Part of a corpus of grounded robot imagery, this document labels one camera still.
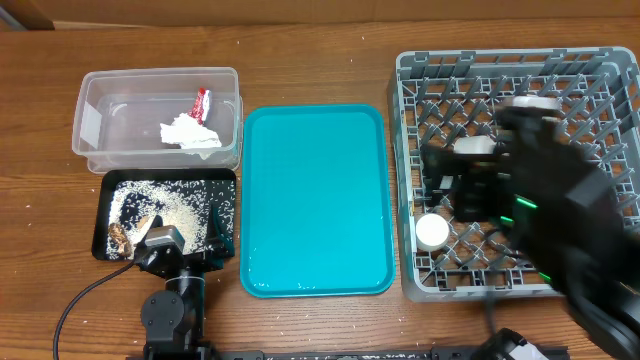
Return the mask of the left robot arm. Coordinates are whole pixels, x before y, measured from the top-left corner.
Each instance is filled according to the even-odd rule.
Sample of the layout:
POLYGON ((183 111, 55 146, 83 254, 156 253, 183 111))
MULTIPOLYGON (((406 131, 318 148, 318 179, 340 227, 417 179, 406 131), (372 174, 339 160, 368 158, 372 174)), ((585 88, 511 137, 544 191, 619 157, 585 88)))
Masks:
POLYGON ((184 252, 185 239, 174 225, 157 216, 136 245, 134 264, 165 280, 165 288, 150 295, 141 308, 146 331, 145 359, 217 359, 204 339, 205 274, 220 270, 235 255, 232 239, 223 231, 218 209, 207 219, 204 248, 184 252))

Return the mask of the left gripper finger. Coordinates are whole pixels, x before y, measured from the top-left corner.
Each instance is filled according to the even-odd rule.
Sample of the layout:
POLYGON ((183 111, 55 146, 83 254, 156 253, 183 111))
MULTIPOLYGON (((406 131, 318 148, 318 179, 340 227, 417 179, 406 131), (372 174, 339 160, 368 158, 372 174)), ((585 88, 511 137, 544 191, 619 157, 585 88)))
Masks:
POLYGON ((163 233, 163 219, 160 215, 156 215, 147 223, 148 229, 138 241, 138 245, 158 245, 161 243, 163 233))
POLYGON ((219 210, 213 204, 210 205, 208 218, 208 246, 211 248, 233 248, 233 239, 227 235, 219 210))

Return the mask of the rice and food scraps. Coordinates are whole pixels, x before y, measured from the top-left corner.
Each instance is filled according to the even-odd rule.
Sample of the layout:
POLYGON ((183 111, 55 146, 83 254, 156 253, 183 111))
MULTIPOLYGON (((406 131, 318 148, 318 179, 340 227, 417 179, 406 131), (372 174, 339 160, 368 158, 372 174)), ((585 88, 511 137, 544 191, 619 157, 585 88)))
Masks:
POLYGON ((103 220, 105 258, 131 259, 147 223, 156 215, 165 226, 173 225, 181 233, 185 254, 200 252, 208 238, 211 204, 218 208, 227 235, 232 235, 235 198, 233 180, 121 181, 110 196, 103 220))

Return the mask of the white cup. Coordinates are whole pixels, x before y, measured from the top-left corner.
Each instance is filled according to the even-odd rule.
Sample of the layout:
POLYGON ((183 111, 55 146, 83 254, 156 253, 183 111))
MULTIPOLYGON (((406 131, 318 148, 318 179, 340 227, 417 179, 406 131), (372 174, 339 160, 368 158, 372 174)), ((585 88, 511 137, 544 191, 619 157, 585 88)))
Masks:
POLYGON ((428 213, 415 221, 416 246, 423 251, 437 251, 448 242, 449 224, 440 215, 428 213))

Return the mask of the red snack wrapper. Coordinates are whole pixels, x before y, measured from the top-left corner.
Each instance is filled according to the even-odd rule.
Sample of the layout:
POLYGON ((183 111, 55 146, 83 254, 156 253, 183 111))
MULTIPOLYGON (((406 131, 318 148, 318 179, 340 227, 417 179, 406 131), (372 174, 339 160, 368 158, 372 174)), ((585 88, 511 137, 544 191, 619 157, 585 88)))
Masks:
POLYGON ((211 91, 209 89, 200 88, 194 102, 193 107, 188 112, 188 115, 196 120, 196 122, 203 126, 207 121, 211 108, 211 91))

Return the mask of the pink bowl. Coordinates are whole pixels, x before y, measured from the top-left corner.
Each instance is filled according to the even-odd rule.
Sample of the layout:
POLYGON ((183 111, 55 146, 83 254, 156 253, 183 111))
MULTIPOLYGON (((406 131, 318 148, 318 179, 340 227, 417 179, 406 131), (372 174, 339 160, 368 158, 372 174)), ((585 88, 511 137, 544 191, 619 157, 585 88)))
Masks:
POLYGON ((453 145, 453 152, 463 155, 491 154, 496 142, 487 135, 458 138, 453 145))

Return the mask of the pink plate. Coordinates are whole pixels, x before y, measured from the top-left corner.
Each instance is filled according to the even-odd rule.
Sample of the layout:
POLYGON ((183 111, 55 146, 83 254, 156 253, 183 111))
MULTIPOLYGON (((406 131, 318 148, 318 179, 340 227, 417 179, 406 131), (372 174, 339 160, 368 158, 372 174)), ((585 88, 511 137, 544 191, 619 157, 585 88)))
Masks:
POLYGON ((535 108, 549 111, 560 111, 561 103, 555 98, 539 96, 514 96, 505 99, 502 107, 535 108))

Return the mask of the white napkin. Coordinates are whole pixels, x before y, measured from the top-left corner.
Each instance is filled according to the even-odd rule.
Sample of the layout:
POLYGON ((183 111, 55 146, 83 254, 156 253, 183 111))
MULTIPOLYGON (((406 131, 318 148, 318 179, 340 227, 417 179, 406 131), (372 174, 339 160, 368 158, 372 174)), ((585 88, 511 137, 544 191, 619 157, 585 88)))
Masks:
POLYGON ((178 145, 181 149, 219 148, 222 142, 218 134, 200 125, 198 121, 181 113, 169 125, 160 125, 161 141, 169 145, 178 145))

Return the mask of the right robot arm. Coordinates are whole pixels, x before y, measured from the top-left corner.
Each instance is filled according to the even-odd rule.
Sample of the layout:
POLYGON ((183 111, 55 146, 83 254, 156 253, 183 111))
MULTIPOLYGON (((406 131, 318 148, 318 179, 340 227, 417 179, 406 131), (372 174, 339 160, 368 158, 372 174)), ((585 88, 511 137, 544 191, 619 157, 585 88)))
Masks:
POLYGON ((591 340, 639 356, 639 238, 623 227, 607 175, 554 136, 558 111, 504 106, 491 151, 420 148, 429 201, 447 196, 460 222, 489 222, 548 276, 591 340))

